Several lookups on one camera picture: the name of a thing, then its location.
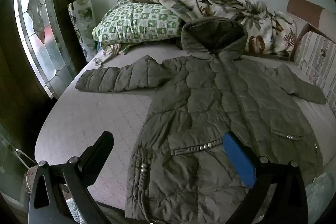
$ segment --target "mattress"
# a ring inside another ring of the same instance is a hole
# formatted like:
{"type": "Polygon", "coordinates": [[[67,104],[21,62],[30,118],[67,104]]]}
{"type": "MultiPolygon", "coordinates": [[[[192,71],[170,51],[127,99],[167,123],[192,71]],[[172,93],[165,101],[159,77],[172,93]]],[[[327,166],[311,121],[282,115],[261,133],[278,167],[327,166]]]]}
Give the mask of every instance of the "mattress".
{"type": "MultiPolygon", "coordinates": [[[[158,63],[164,59],[187,56],[174,45],[156,42],[137,47],[126,55],[118,55],[104,67],[130,65],[145,55],[150,55],[158,63]]],[[[278,67],[282,63],[256,57],[245,58],[260,61],[270,67],[278,67]]],[[[294,63],[288,62],[288,65],[301,79],[309,82],[294,63]]],[[[130,155],[147,116],[154,90],[114,94],[76,90],[75,84],[80,75],[94,67],[93,61],[89,62],[55,104],[37,139],[35,159],[37,162],[46,160],[50,165],[65,163],[72,156],[80,156],[104,131],[110,131],[115,146],[97,181],[88,190],[96,201],[124,209],[130,155]]],[[[328,105],[321,106],[297,98],[295,101],[312,125],[326,164],[336,155],[332,142],[332,138],[334,143],[336,141],[333,132],[336,118],[328,105]]]]}

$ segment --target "jacket hood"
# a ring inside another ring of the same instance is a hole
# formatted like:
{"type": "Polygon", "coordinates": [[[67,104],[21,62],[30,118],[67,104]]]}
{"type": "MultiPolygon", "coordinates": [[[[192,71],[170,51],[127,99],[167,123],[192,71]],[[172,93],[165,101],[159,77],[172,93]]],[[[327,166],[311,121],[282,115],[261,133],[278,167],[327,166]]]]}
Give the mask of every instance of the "jacket hood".
{"type": "Polygon", "coordinates": [[[238,22],[223,17],[204,17],[183,26],[182,48],[189,55],[211,60],[239,58],[246,47],[247,31],[238,22]]]}

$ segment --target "olive green puffer jacket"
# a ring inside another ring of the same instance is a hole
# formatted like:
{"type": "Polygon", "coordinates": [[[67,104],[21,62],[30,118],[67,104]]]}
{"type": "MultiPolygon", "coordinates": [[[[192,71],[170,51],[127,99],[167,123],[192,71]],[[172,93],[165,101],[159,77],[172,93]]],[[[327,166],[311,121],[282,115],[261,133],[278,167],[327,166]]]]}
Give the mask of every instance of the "olive green puffer jacket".
{"type": "Polygon", "coordinates": [[[225,223],[248,191],[223,150],[228,131],[271,162],[297,161],[305,184],[321,173],[313,130],[291,95],[325,104],[322,91],[286,65],[240,59],[245,45],[240,24],[204,18],[183,28],[189,57],[145,56],[80,77],[76,88],[88,92],[158,87],[130,160],[126,217],[225,223]]]}

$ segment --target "jacket's left sleeve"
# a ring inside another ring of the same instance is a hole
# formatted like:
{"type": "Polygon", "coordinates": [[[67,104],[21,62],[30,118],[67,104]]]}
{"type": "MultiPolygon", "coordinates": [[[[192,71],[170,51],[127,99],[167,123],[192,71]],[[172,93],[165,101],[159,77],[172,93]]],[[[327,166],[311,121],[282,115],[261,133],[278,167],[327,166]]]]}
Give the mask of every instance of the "jacket's left sleeve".
{"type": "Polygon", "coordinates": [[[123,68],[100,68],[85,71],[76,89],[89,92],[120,92],[137,88],[155,88],[172,78],[171,69],[144,56],[123,68]]]}
{"type": "Polygon", "coordinates": [[[289,95],[295,95],[298,98],[317,104],[325,104],[327,102],[318,86],[301,80],[285,64],[276,69],[267,68],[266,73],[289,95]]]}

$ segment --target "window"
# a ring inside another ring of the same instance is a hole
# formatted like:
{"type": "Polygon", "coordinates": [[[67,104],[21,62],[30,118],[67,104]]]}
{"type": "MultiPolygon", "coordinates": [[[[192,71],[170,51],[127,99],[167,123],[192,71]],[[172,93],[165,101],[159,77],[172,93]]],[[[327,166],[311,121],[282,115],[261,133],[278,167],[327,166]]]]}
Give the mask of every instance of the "window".
{"type": "Polygon", "coordinates": [[[23,49],[49,97],[59,98],[75,77],[52,0],[14,0],[23,49]]]}

